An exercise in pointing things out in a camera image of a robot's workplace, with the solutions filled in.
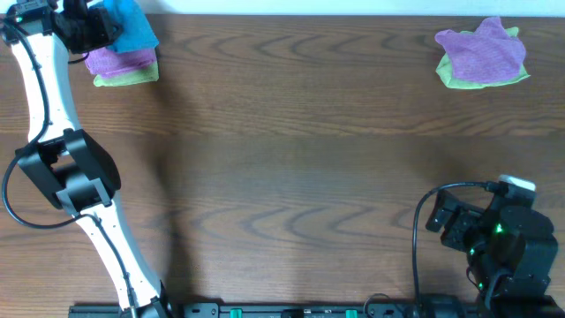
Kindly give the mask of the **blue microfibre cloth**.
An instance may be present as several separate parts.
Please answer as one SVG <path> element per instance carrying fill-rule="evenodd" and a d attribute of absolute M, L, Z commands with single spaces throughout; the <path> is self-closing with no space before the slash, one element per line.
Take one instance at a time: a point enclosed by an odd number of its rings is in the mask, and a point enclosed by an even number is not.
<path fill-rule="evenodd" d="M 159 45 L 145 13 L 136 1 L 103 0 L 102 5 L 123 30 L 114 43 L 108 46 L 108 49 L 122 54 L 142 49 L 154 49 Z"/>

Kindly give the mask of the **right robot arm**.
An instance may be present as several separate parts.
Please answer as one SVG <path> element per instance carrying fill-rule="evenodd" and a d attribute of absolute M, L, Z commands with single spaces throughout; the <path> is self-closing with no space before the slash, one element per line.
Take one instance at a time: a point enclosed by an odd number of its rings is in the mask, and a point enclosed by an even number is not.
<path fill-rule="evenodd" d="M 467 271 L 478 289 L 483 317 L 563 317 L 546 294 L 558 252 L 551 220 L 532 208 L 534 191 L 516 185 L 484 185 L 493 195 L 487 208 L 436 191 L 429 231 L 441 243 L 466 254 Z"/>

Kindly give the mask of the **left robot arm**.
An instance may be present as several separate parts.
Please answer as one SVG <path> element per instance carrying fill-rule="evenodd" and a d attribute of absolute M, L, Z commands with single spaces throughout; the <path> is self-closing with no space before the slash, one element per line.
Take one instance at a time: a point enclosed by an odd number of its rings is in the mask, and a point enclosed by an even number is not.
<path fill-rule="evenodd" d="M 162 280 L 151 270 L 121 207 L 121 178 L 110 154 L 79 123 L 68 68 L 70 54 L 86 55 L 114 43 L 122 26 L 86 1 L 18 1 L 2 17 L 1 36 L 22 72 L 29 109 L 27 144 L 16 150 L 1 184 L 2 202 L 18 223 L 8 183 L 20 167 L 34 186 L 90 238 L 118 296 L 120 317 L 174 317 Z"/>

